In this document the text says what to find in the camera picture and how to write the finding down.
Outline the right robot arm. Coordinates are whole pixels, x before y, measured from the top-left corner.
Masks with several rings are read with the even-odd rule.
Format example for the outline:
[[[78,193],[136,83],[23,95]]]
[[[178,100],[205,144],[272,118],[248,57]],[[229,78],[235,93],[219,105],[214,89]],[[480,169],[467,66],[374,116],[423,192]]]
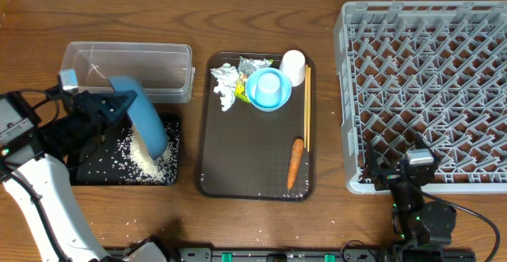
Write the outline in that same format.
[[[392,222],[402,240],[379,253],[379,261],[443,261],[444,246],[452,242],[456,209],[437,200],[426,202],[421,187],[435,177],[440,159],[420,136],[393,169],[379,166],[375,150],[367,144],[366,167],[377,191],[393,198]]]

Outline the orange carrot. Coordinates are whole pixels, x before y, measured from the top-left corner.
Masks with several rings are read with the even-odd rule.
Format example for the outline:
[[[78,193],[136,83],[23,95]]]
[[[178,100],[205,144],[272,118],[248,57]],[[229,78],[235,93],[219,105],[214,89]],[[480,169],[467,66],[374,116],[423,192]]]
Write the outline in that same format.
[[[295,184],[295,180],[298,174],[299,165],[303,156],[304,151],[304,140],[297,138],[292,145],[292,152],[288,167],[288,178],[287,178],[287,189],[290,190]]]

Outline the pile of white rice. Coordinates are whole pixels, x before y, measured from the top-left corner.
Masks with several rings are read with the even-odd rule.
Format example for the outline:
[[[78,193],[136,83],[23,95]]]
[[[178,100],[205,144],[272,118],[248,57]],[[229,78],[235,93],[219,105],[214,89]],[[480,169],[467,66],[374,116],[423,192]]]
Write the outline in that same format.
[[[153,159],[142,143],[139,132],[130,126],[125,128],[126,135],[118,139],[119,154],[115,156],[113,165],[126,175],[120,175],[128,184],[171,185],[177,179],[177,163],[179,157],[179,130],[166,125],[168,143],[162,155]]]

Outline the light blue bowl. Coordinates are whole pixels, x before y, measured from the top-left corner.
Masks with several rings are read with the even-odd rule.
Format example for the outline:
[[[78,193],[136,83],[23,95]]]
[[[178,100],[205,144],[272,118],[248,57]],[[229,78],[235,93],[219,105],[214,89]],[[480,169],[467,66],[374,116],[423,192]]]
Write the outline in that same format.
[[[263,107],[263,106],[259,105],[255,100],[255,89],[257,86],[257,81],[262,74],[268,73],[268,72],[277,74],[278,77],[280,78],[280,84],[281,84],[280,103],[277,106],[272,107],[272,108]],[[250,77],[248,78],[247,83],[246,83],[246,95],[247,95],[250,103],[255,108],[257,108],[263,112],[276,111],[278,108],[282,107],[288,101],[291,94],[292,94],[292,84],[291,84],[289,78],[286,75],[284,75],[280,70],[278,70],[276,68],[272,68],[272,67],[266,67],[266,68],[261,68],[259,70],[256,70],[255,72],[253,72],[250,75]]]

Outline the blue plastic plate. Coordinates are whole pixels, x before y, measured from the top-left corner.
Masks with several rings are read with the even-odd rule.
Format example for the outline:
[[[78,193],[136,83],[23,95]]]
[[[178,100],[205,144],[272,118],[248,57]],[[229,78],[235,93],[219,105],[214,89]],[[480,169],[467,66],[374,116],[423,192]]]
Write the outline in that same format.
[[[168,145],[166,130],[141,84],[128,76],[111,77],[109,83],[115,92],[135,94],[134,101],[128,106],[128,117],[139,132],[150,157],[153,160],[161,157]]]

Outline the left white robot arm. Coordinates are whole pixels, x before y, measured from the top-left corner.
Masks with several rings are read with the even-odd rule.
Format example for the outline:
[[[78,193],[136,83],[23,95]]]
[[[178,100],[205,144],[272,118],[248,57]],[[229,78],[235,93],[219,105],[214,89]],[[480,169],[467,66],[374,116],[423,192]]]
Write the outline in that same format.
[[[44,92],[67,116],[42,124],[20,91],[1,96],[1,183],[20,207],[44,261],[113,261],[93,235],[71,188],[68,163],[99,147],[127,114],[133,91]]]

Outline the light blue cup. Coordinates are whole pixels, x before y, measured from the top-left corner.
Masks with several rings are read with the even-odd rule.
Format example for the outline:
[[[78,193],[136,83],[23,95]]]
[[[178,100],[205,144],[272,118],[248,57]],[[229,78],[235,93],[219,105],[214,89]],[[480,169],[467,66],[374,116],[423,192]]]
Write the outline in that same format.
[[[272,108],[280,103],[281,84],[277,74],[268,72],[262,74],[255,89],[256,102],[266,108]]]

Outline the white cup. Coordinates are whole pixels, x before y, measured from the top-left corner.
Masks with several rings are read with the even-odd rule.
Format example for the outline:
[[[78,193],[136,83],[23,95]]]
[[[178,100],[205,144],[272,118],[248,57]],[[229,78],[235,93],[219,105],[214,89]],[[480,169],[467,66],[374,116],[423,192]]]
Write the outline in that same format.
[[[306,73],[305,55],[298,50],[287,51],[280,62],[280,71],[289,78],[292,87],[302,84]]]

